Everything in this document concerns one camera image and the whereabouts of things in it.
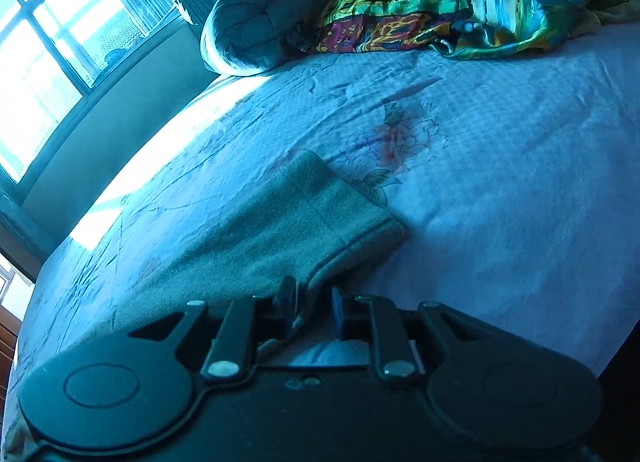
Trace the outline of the grey-green fleece pants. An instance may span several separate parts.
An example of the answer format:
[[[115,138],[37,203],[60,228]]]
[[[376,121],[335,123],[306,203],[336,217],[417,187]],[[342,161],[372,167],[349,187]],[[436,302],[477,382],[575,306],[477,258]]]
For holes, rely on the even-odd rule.
[[[300,152],[167,266],[132,289],[106,330],[141,326],[201,300],[216,315],[243,296],[285,304],[299,332],[320,293],[378,266],[405,239],[387,208]]]

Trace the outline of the large bedroom window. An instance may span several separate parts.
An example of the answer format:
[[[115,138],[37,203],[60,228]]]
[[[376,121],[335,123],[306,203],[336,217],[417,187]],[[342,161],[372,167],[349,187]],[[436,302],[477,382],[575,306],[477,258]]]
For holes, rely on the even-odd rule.
[[[1,252],[29,278],[211,80],[184,0],[1,0]]]

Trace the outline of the brown wooden cabinet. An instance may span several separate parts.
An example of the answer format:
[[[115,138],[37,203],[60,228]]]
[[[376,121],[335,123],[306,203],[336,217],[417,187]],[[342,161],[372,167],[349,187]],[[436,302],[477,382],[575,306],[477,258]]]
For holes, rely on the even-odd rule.
[[[15,357],[17,337],[22,322],[6,308],[0,306],[0,404],[4,412],[9,393],[9,377]]]

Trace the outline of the light blue floral bedsheet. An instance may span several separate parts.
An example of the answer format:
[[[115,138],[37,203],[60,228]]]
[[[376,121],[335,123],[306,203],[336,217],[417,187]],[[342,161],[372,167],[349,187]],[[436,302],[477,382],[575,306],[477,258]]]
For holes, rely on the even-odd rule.
[[[309,57],[211,84],[145,144],[50,255],[13,361],[2,456],[34,443],[27,375],[136,312],[198,300],[232,213],[312,152],[404,243],[355,282],[438,300],[601,372],[639,318],[639,27],[548,54]]]

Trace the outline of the grey folded quilt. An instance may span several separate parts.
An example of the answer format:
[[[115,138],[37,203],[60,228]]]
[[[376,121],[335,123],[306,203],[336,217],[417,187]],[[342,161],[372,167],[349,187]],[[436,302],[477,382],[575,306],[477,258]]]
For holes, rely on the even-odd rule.
[[[201,55],[221,75],[253,76],[303,53],[303,25],[330,0],[217,0],[203,26]]]

